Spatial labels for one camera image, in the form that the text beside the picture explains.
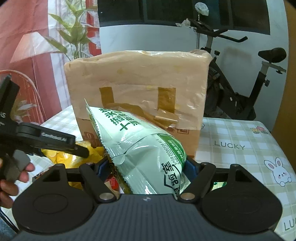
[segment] yellow snack bag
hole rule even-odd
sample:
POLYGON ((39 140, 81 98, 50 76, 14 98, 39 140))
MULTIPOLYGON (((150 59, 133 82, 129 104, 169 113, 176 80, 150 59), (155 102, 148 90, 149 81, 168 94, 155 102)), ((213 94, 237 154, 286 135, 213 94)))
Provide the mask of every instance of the yellow snack bag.
MULTIPOLYGON (((86 147, 89 150, 88 158, 82 158, 79 156, 65 153, 63 151, 54 151, 46 149, 41 149, 41 151, 54 164, 63 163, 66 168, 78 168, 81 164, 87 162, 98 163, 100 160, 103 159, 105 152, 103 147, 92 148, 91 143, 89 141, 78 141, 76 142, 76 144, 86 147)), ((82 189, 81 183, 69 182, 69 185, 78 189, 82 189)))

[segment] window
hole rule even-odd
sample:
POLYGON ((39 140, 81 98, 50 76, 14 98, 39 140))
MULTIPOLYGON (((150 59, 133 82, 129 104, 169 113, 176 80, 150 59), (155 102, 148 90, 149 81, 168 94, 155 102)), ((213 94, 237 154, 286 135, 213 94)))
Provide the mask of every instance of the window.
POLYGON ((100 0, 100 26, 161 24, 175 26, 186 18, 198 19, 197 2, 205 3, 209 16, 201 20, 213 29, 227 28, 270 34, 266 0, 100 0))

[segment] green snack package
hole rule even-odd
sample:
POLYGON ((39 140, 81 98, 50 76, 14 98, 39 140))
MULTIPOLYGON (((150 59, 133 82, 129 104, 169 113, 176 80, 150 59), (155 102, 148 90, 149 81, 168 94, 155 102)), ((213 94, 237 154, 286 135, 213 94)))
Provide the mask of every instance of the green snack package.
POLYGON ((102 145, 133 194, 177 197, 190 184, 182 173, 185 151, 172 135, 131 113, 86 106, 102 145))

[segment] human hand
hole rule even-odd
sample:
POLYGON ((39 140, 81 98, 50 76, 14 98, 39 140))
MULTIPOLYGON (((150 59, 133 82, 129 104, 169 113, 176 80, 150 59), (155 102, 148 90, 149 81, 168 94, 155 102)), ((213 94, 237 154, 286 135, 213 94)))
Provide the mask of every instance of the human hand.
MULTIPOLYGON (((0 168, 3 165, 3 160, 0 158, 0 168)), ((24 171, 19 176, 19 181, 26 183, 29 180, 28 172, 35 170, 32 163, 27 165, 24 171)), ((10 196, 17 196, 19 193, 18 186, 6 180, 0 180, 0 206, 4 208, 12 208, 13 200, 10 196)))

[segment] checkered tablecloth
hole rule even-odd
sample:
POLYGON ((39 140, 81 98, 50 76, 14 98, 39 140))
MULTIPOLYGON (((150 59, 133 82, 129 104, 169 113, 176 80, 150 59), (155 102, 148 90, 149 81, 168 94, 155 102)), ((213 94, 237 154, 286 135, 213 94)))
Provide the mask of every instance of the checkered tablecloth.
MULTIPOLYGON (((72 106, 64 109, 42 126, 75 135, 77 140, 82 140, 72 106)), ((33 176, 53 165, 45 157, 30 156, 30 158, 36 170, 30 173, 28 183, 17 182, 20 193, 32 183, 33 176)), ((211 162, 222 168, 229 168, 230 164, 239 163, 246 168, 275 193, 283 205, 283 215, 276 233, 288 241, 295 239, 296 175, 286 156, 262 123, 204 118, 195 160, 211 162), (273 172, 264 163, 265 160, 269 160, 276 167, 276 158, 282 161, 283 167, 291 175, 292 181, 284 183, 284 186, 276 182, 273 172)), ((15 223, 11 210, 3 210, 15 223)))

